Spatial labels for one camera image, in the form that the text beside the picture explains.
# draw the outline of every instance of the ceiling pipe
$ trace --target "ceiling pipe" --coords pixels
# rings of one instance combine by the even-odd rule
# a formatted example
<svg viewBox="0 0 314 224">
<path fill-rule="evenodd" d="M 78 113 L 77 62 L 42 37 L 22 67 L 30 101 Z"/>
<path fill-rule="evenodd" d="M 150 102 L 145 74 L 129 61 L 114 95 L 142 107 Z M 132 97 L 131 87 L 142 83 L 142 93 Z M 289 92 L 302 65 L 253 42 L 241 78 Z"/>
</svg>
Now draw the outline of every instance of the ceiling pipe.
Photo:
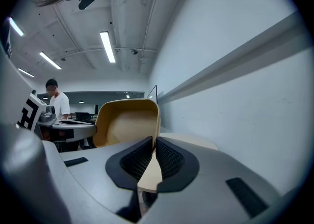
<svg viewBox="0 0 314 224">
<path fill-rule="evenodd" d="M 156 0 L 153 0 L 152 7 L 151 7 L 151 12 L 150 12 L 149 17 L 148 17 L 148 22 L 147 22 L 145 36 L 144 36 L 144 43 L 143 43 L 143 48 L 142 48 L 142 56 L 141 56 L 140 61 L 139 61 L 139 69 L 138 69 L 139 73 L 141 73 L 142 60 L 143 60 L 143 57 L 144 57 L 144 50 L 145 50 L 145 47 L 146 47 L 146 35 L 147 35 L 147 32 L 148 32 L 149 24 L 151 22 L 151 18 L 152 18 L 155 2 L 156 2 Z"/>
<path fill-rule="evenodd" d="M 62 13 L 60 12 L 60 9 L 57 5 L 53 5 L 52 9 L 56 15 L 57 20 L 59 21 L 60 25 L 62 26 L 62 28 L 64 29 L 64 32 L 68 35 L 69 39 L 71 40 L 71 42 L 79 49 L 82 50 L 80 43 L 75 39 L 75 37 L 73 36 L 69 26 L 67 25 Z M 84 59 L 85 61 L 88 63 L 88 65 L 92 68 L 92 69 L 96 69 L 95 66 L 92 64 L 92 62 L 89 60 L 88 56 L 84 54 Z"/>
<path fill-rule="evenodd" d="M 142 51 L 143 49 L 139 49 L 139 48 L 112 48 L 113 50 L 139 50 L 139 51 Z M 105 50 L 104 48 L 98 48 L 98 49 L 90 49 L 90 50 L 85 50 L 85 51 L 78 51 L 78 52 L 75 52 L 75 53 L 71 53 L 71 54 L 67 54 L 67 55 L 64 55 L 64 56 L 58 56 L 56 58 L 54 58 L 54 60 L 58 60 L 58 59 L 62 59 L 62 58 L 68 58 L 68 57 L 71 57 L 71 56 L 75 56 L 75 55 L 78 55 L 78 54 L 83 54 L 83 53 L 86 53 L 86 52 L 93 52 L 93 51 L 103 51 Z M 153 53 L 156 53 L 157 51 L 156 50 L 151 50 L 151 49 L 144 49 L 145 51 L 147 52 L 153 52 Z"/>
</svg>

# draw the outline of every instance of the fluorescent ceiling light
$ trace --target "fluorescent ceiling light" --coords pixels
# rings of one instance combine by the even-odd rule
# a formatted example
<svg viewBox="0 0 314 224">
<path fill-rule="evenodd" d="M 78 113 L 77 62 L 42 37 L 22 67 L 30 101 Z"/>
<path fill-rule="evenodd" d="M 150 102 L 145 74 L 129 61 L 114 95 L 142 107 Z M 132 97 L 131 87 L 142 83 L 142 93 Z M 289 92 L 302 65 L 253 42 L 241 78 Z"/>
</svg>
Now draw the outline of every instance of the fluorescent ceiling light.
<svg viewBox="0 0 314 224">
<path fill-rule="evenodd" d="M 60 67 L 59 65 L 57 65 L 56 63 L 54 63 L 48 56 L 46 56 L 44 52 L 40 52 L 39 54 L 40 54 L 47 62 L 49 62 L 51 65 L 53 65 L 55 68 L 61 69 L 61 67 Z"/>
<path fill-rule="evenodd" d="M 34 77 L 33 75 L 31 75 L 30 73 L 26 72 L 26 71 L 23 70 L 23 69 L 20 69 L 20 68 L 19 68 L 19 71 L 21 71 L 21 72 L 23 72 L 24 74 L 27 74 L 27 75 L 29 75 L 29 76 L 31 76 L 31 77 Z"/>
<path fill-rule="evenodd" d="M 111 63 L 116 62 L 116 60 L 114 59 L 114 56 L 113 56 L 113 52 L 112 52 L 112 48 L 111 48 L 108 32 L 101 32 L 100 33 L 100 37 L 102 38 L 103 45 L 104 45 L 104 48 L 106 50 L 107 56 L 109 58 L 109 61 Z"/>
<path fill-rule="evenodd" d="M 10 25 L 14 28 L 14 30 L 20 35 L 23 36 L 24 33 L 22 32 L 22 30 L 20 30 L 20 28 L 18 27 L 18 25 L 16 25 L 15 21 L 10 17 L 9 18 L 10 21 Z"/>
</svg>

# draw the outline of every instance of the black grille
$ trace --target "black grille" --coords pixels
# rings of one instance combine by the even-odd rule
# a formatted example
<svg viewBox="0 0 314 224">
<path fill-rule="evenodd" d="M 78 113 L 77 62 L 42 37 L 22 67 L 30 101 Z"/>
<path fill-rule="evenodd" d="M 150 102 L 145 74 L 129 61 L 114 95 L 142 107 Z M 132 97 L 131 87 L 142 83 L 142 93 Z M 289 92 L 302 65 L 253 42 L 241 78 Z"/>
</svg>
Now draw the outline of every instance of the black grille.
<svg viewBox="0 0 314 224">
<path fill-rule="evenodd" d="M 152 142 L 148 141 L 120 160 L 120 166 L 138 181 L 152 159 Z"/>
<path fill-rule="evenodd" d="M 242 179 L 228 179 L 226 183 L 251 218 L 267 208 L 261 198 Z"/>
<path fill-rule="evenodd" d="M 163 180 L 179 172 L 184 164 L 183 155 L 158 140 L 156 141 L 156 157 Z"/>
</svg>

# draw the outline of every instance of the white t-shirt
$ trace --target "white t-shirt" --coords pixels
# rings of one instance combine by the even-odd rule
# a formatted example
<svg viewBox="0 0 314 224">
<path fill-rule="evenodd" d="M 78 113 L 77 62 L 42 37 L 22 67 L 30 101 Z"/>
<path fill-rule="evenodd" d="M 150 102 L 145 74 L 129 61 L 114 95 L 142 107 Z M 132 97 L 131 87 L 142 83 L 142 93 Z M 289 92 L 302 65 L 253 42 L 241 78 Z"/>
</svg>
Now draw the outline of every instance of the white t-shirt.
<svg viewBox="0 0 314 224">
<path fill-rule="evenodd" d="M 50 105 L 54 106 L 55 117 L 58 119 L 62 119 L 64 114 L 70 114 L 69 98 L 63 92 L 60 92 L 56 98 L 53 96 Z"/>
</svg>

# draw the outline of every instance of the man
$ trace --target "man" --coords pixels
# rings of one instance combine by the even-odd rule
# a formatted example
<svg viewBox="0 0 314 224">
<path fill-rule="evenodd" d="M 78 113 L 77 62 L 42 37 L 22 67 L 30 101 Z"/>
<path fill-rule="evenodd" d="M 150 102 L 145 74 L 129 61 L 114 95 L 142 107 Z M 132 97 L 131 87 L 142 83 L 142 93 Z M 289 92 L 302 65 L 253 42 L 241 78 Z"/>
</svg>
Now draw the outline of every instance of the man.
<svg viewBox="0 0 314 224">
<path fill-rule="evenodd" d="M 58 119 L 68 119 L 70 114 L 69 98 L 58 90 L 58 83 L 55 79 L 49 79 L 46 83 L 46 91 L 50 99 L 50 105 L 54 106 L 55 116 Z"/>
</svg>

